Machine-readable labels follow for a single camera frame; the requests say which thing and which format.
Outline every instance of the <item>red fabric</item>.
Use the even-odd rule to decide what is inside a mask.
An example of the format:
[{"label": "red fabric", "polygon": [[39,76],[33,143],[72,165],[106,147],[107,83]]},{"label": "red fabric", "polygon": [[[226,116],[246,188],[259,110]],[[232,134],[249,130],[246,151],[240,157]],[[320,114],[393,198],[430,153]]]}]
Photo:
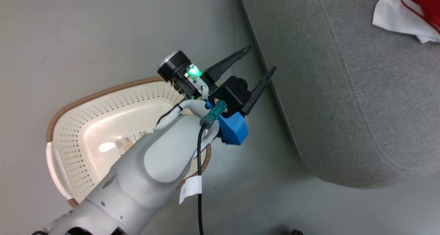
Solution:
[{"label": "red fabric", "polygon": [[411,0],[418,4],[424,17],[437,26],[440,26],[440,0]]},{"label": "red fabric", "polygon": [[437,31],[437,33],[440,34],[440,30],[435,27],[431,22],[429,22],[425,17],[423,17],[421,14],[418,14],[417,11],[413,10],[411,7],[407,6],[407,4],[404,2],[404,0],[400,0],[402,2],[402,4],[409,9],[410,11],[412,11],[414,14],[416,14],[418,17],[420,17],[421,19],[423,19],[427,24],[429,24],[435,31]]}]

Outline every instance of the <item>white cloth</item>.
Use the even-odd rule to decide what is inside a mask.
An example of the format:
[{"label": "white cloth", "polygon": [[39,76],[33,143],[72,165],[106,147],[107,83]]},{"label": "white cloth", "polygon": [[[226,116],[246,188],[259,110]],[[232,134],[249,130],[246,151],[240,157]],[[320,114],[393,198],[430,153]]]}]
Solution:
[{"label": "white cloth", "polygon": [[411,0],[379,0],[374,9],[373,25],[387,31],[413,34],[421,43],[440,42],[440,28],[424,20],[420,6]]}]

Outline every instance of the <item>green led light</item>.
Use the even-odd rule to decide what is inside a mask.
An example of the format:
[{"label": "green led light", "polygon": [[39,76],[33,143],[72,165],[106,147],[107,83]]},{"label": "green led light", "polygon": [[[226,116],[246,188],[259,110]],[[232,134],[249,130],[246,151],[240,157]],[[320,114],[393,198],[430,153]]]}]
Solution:
[{"label": "green led light", "polygon": [[200,75],[201,75],[200,70],[199,70],[196,66],[191,67],[191,68],[188,70],[188,73],[189,73],[189,74],[192,74],[192,75],[199,76],[199,77],[200,77]]}]

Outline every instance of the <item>sofa seam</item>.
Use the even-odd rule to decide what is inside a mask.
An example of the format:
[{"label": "sofa seam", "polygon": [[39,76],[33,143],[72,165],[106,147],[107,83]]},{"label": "sofa seam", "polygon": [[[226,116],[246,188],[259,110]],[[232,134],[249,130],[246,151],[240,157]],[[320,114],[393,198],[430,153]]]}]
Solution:
[{"label": "sofa seam", "polygon": [[376,138],[374,136],[374,133],[373,133],[369,123],[367,122],[367,119],[366,119],[365,114],[363,112],[362,102],[358,98],[357,92],[355,91],[355,89],[353,87],[350,75],[347,72],[347,65],[346,65],[346,63],[344,61],[344,58],[342,57],[342,54],[341,54],[341,51],[340,51],[340,48],[339,48],[339,45],[338,45],[337,36],[336,36],[335,31],[334,31],[334,29],[333,29],[333,27],[332,27],[332,25],[330,23],[328,11],[325,8],[324,4],[322,3],[322,0],[318,0],[318,3],[321,6],[321,9],[324,11],[324,15],[325,15],[324,22],[327,24],[328,28],[330,29],[330,32],[331,32],[332,37],[333,37],[333,40],[335,42],[335,47],[337,49],[337,54],[338,54],[338,57],[339,57],[338,64],[340,64],[340,66],[342,68],[342,72],[344,74],[345,84],[346,84],[346,86],[347,86],[347,88],[348,88],[348,90],[350,92],[350,95],[352,97],[354,97],[354,98],[352,98],[352,102],[353,102],[353,104],[355,106],[355,110],[356,110],[356,112],[358,114],[358,117],[360,118],[361,123],[364,124],[364,126],[363,126],[364,127],[363,128],[364,132],[369,135],[369,137],[371,138],[371,140],[373,142],[373,145],[375,147],[375,153],[377,155],[379,155],[380,157],[382,157],[383,159],[385,159],[386,164],[388,164],[388,165],[391,164],[391,165],[389,165],[389,166],[391,166],[391,168],[398,169],[399,171],[405,172],[405,173],[423,172],[426,169],[430,169],[430,168],[433,168],[434,166],[438,165],[438,163],[435,163],[434,165],[430,165],[430,166],[426,166],[426,167],[422,167],[422,168],[409,169],[409,168],[406,168],[406,167],[403,167],[403,166],[399,165],[398,163],[393,162],[391,159],[387,158],[384,155],[384,153],[382,152],[382,150],[381,150],[381,148],[380,148],[380,146],[379,146],[379,144],[378,144],[378,142],[377,142],[377,140],[376,140]]}]

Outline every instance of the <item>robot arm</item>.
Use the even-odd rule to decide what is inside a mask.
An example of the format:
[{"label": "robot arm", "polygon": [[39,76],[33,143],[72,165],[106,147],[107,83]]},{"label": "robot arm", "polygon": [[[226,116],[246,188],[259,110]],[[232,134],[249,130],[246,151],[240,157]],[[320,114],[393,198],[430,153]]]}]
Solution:
[{"label": "robot arm", "polygon": [[[85,234],[138,235],[170,199],[188,173],[197,148],[204,149],[219,137],[239,145],[247,136],[244,116],[268,85],[275,67],[260,84],[247,90],[245,80],[230,77],[215,85],[220,75],[252,47],[243,48],[210,67],[205,73],[177,51],[165,58],[157,73],[179,91],[184,100],[140,138],[110,168],[93,191],[67,215],[54,221],[50,235],[65,235],[73,227]],[[193,115],[181,116],[189,108]],[[207,130],[198,144],[201,127]]]}]

